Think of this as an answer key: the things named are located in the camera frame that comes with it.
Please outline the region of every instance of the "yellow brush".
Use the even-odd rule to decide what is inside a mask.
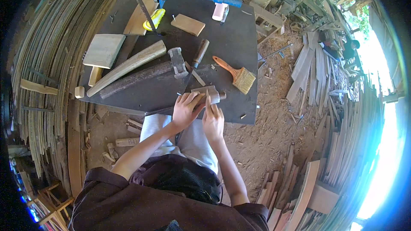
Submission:
[[[236,70],[217,56],[213,56],[213,60],[233,75],[233,85],[246,95],[256,79],[254,74],[244,67]]]

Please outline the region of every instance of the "wood offcut pile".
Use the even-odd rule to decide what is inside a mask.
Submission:
[[[80,159],[80,142],[73,138],[76,148],[66,150],[72,139],[66,137],[68,106],[74,99],[83,55],[116,1],[42,0],[26,23],[13,61],[17,129],[30,145],[38,177],[46,172],[48,178],[45,165],[51,165],[69,195],[67,153],[73,150],[76,160]],[[73,104],[77,118],[79,103]]]
[[[380,93],[367,79],[362,80],[362,86],[358,102],[344,96],[341,119],[327,90],[320,96],[320,103],[329,100],[315,135],[321,158],[313,159],[313,152],[303,166],[296,166],[290,146],[284,170],[267,172],[257,203],[269,209],[270,231],[347,230],[351,225],[374,176],[371,166],[378,160],[383,128]]]

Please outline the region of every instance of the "orange brush handle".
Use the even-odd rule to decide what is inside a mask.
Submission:
[[[213,56],[213,60],[221,67],[224,69],[228,70],[231,75],[233,75],[233,79],[235,80],[237,77],[237,74],[239,73],[240,70],[236,70],[233,67],[231,67],[228,63],[223,61],[221,58],[218,58],[217,56]]]

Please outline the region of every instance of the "black work table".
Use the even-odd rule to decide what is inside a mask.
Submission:
[[[111,23],[111,18],[108,15],[99,33],[122,34],[136,5],[135,0],[118,0],[109,13],[109,15],[112,16],[117,11],[113,22]],[[182,56],[189,64],[192,63],[201,39],[208,39],[210,45],[196,72],[206,83],[206,86],[212,84],[215,85],[219,92],[226,92],[227,99],[222,100],[218,104],[218,107],[222,108],[224,112],[225,121],[254,124],[257,101],[257,80],[254,81],[248,94],[244,95],[233,86],[232,75],[216,64],[212,59],[213,55],[218,56],[233,68],[240,69],[245,67],[257,76],[257,34],[254,22],[254,10],[249,5],[244,4],[241,8],[231,6],[226,22],[220,25],[220,22],[211,18],[214,7],[215,4],[209,0],[167,0],[164,4],[166,14],[157,29],[159,33],[165,32],[166,35],[157,36],[151,32],[147,32],[145,36],[139,36],[138,39],[137,36],[127,36],[118,58],[111,69],[114,69],[127,59],[127,55],[120,56],[122,50],[126,47],[132,47],[136,39],[137,42],[130,56],[159,40],[163,40],[167,50],[173,47],[181,47]],[[205,23],[206,26],[198,37],[173,27],[170,24],[173,20],[172,15],[177,16],[179,13]],[[170,56],[166,54],[133,70],[129,74],[169,60]],[[84,73],[80,79],[80,86],[84,86],[86,92],[90,89],[88,80],[91,69],[91,66],[84,66]],[[105,69],[103,76],[109,71],[109,69]],[[87,94],[85,94],[85,97],[80,100],[131,110],[154,111],[174,105],[178,96],[177,92],[183,87],[182,82],[183,79],[175,79],[174,72],[171,71],[158,77],[139,82],[104,100],[100,97],[100,93],[96,93],[92,97],[88,97]],[[191,89],[198,87],[201,87],[201,85],[194,76],[192,76],[186,92],[190,92]],[[164,114],[171,115],[172,112],[166,112]]]

